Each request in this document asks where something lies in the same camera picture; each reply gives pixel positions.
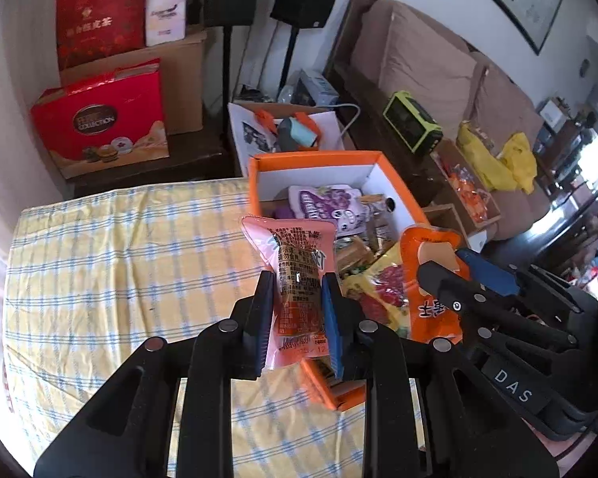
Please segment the snack bag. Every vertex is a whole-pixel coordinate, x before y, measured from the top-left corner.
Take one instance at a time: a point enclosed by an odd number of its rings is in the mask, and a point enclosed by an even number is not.
[[[336,272],[335,225],[247,216],[242,218],[242,230],[277,276],[266,367],[327,356],[321,278],[326,272]]]
[[[338,237],[365,232],[369,207],[359,201],[361,196],[361,191],[350,185],[288,187],[288,201],[295,217],[333,221]]]
[[[370,320],[387,325],[402,338],[409,337],[409,309],[403,292],[403,265],[398,245],[364,272],[348,276],[341,287],[346,297],[361,304]]]
[[[408,300],[411,339],[428,343],[433,338],[450,338],[453,343],[462,339],[458,315],[447,310],[434,296],[422,290],[416,279],[419,265],[435,261],[469,279],[469,269],[454,250],[460,235],[452,230],[415,225],[403,231],[400,240],[403,260],[403,289]]]

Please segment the speaker stand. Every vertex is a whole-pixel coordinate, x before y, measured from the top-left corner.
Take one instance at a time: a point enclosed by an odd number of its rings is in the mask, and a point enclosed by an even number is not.
[[[279,90],[277,97],[284,89],[285,82],[288,78],[288,70],[290,70],[290,62],[293,60],[293,53],[295,52],[295,45],[297,44],[297,36],[299,35],[299,28],[293,27],[290,30],[290,40],[288,41],[288,50],[285,51],[284,69],[281,70],[281,81],[279,81]]]
[[[230,102],[230,44],[233,27],[224,27],[224,63],[222,67],[222,142],[228,142],[228,102]]]

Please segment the orange snack package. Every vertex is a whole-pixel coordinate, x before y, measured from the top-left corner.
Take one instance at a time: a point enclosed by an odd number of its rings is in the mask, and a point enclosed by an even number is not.
[[[336,272],[334,223],[247,216],[242,230],[277,276],[266,367],[327,356],[321,278]]]
[[[458,343],[462,339],[458,315],[422,290],[416,279],[418,267],[428,261],[435,261],[469,279],[469,268],[453,253],[460,241],[460,235],[452,230],[415,225],[403,231],[400,240],[403,290],[410,310],[410,337],[415,341],[428,343],[433,338],[443,337]]]

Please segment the red gift box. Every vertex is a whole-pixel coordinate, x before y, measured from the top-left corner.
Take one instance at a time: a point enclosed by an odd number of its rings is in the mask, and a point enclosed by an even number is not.
[[[168,156],[159,59],[47,90],[31,115],[65,178]]]
[[[57,0],[60,70],[144,47],[146,0]]]

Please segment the pink plastic wrapper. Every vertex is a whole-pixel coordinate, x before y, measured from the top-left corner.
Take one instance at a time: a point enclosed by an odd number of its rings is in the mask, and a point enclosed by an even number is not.
[[[247,216],[242,230],[277,277],[266,367],[328,355],[321,277],[336,272],[336,227],[330,221]]]

